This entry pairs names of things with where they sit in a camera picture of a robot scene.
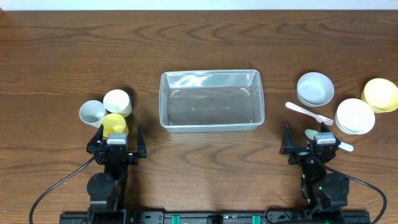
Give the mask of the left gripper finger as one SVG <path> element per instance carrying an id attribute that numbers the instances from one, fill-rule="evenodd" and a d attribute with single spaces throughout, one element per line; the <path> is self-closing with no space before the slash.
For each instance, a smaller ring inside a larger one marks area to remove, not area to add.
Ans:
<path id="1" fill-rule="evenodd" d="M 103 125 L 101 124 L 96 134 L 91 138 L 88 143 L 88 147 L 96 147 L 103 140 Z"/>
<path id="2" fill-rule="evenodd" d="M 146 144 L 142 135 L 141 126 L 137 127 L 137 150 L 146 151 Z"/>

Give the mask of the pink plastic fork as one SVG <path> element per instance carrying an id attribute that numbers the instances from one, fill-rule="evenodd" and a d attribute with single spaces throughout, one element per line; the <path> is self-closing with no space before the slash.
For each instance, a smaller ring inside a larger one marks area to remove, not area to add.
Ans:
<path id="1" fill-rule="evenodd" d="M 303 113 L 303 114 L 306 114 L 308 116 L 311 116 L 311 117 L 315 118 L 319 123 L 325 123 L 326 125 L 329 125 L 329 126 L 333 125 L 333 123 L 334 123 L 334 121 L 332 119 L 326 118 L 326 117 L 324 117 L 322 115 L 319 115 L 319 114 L 312 113 L 311 111 L 306 110 L 306 109 L 304 109 L 304 108 L 302 108 L 302 107 L 300 107 L 300 106 L 298 106 L 298 105 L 296 105 L 294 103 L 291 103 L 289 101 L 285 103 L 285 106 L 288 109 L 291 109 L 293 111 L 296 111 L 296 112 Z"/>

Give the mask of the light green plastic spoon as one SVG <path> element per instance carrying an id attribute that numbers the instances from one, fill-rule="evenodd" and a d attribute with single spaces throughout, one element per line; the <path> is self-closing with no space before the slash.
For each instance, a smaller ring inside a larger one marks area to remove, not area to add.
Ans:
<path id="1" fill-rule="evenodd" d="M 305 135 L 311 140 L 314 139 L 316 134 L 318 134 L 318 131 L 316 131 L 316 130 L 313 130 L 313 129 L 306 129 L 305 130 Z M 345 142 L 341 142 L 341 144 L 339 145 L 339 148 L 343 149 L 343 150 L 346 150 L 346 151 L 349 151 L 349 152 L 354 151 L 354 147 L 352 145 L 348 144 L 348 143 L 345 143 Z"/>

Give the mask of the yellow plastic cup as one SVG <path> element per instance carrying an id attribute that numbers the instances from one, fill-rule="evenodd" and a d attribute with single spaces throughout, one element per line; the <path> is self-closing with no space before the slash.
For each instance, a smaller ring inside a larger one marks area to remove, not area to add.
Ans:
<path id="1" fill-rule="evenodd" d="M 107 114 L 100 121 L 100 125 L 103 125 L 104 137 L 108 137 L 110 134 L 129 134 L 127 122 L 120 114 Z"/>

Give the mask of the grey plastic cup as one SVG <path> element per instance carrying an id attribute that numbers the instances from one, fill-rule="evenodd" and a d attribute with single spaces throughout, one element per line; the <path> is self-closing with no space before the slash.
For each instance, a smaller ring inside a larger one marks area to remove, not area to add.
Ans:
<path id="1" fill-rule="evenodd" d="M 99 128 L 101 120 L 108 114 L 102 102 L 90 100 L 84 103 L 79 110 L 80 119 L 90 126 Z"/>

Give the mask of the white plastic bowl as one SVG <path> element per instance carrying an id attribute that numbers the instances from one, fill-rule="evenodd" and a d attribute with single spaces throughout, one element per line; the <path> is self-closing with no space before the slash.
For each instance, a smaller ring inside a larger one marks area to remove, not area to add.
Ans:
<path id="1" fill-rule="evenodd" d="M 376 118 L 371 107 L 356 98 L 342 101 L 335 113 L 337 127 L 346 134 L 366 134 L 372 130 L 375 122 Z"/>

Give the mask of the cream white plastic cup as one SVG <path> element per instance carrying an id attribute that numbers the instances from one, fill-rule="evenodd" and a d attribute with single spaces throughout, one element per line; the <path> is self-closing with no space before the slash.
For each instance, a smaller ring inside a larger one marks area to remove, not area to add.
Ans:
<path id="1" fill-rule="evenodd" d="M 120 114 L 127 117 L 132 112 L 129 95 L 123 90 L 111 90 L 103 98 L 104 107 L 110 113 Z"/>

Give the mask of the grey plastic bowl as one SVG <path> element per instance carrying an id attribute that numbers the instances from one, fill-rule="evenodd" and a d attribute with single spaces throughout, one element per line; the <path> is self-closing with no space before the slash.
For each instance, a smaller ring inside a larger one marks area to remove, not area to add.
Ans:
<path id="1" fill-rule="evenodd" d="M 305 106 L 326 105 L 333 99 L 334 93 L 332 81 L 319 72 L 308 72 L 297 82 L 297 98 Z"/>

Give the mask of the yellow plastic bowl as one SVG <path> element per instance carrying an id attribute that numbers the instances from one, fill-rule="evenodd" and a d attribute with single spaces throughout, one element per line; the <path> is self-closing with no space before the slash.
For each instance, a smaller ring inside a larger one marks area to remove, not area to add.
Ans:
<path id="1" fill-rule="evenodd" d="M 397 86 L 389 80 L 374 78 L 367 82 L 361 99 L 374 113 L 388 113 L 397 109 Z"/>

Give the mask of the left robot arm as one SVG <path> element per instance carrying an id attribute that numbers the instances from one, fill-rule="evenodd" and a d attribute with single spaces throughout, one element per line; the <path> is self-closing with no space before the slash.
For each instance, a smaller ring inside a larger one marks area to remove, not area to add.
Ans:
<path id="1" fill-rule="evenodd" d="M 86 151 L 93 156 L 104 171 L 93 175 L 86 189 L 90 196 L 88 218 L 83 223 L 126 224 L 137 222 L 137 217 L 125 208 L 124 199 L 128 167 L 136 166 L 140 158 L 147 157 L 146 144 L 140 129 L 137 130 L 137 151 L 127 151 L 127 134 L 112 133 L 103 139 L 101 125 L 87 144 Z"/>

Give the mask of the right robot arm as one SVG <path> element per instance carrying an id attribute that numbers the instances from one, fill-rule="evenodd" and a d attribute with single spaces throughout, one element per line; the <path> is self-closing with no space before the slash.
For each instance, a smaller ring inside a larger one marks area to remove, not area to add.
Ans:
<path id="1" fill-rule="evenodd" d="M 289 127 L 285 127 L 279 154 L 288 155 L 290 165 L 301 167 L 302 195 L 308 201 L 308 208 L 299 211 L 296 220 L 344 221 L 341 209 L 348 204 L 349 179 L 328 173 L 325 168 L 325 163 L 336 156 L 340 144 L 322 123 L 321 132 L 306 146 L 294 146 Z"/>

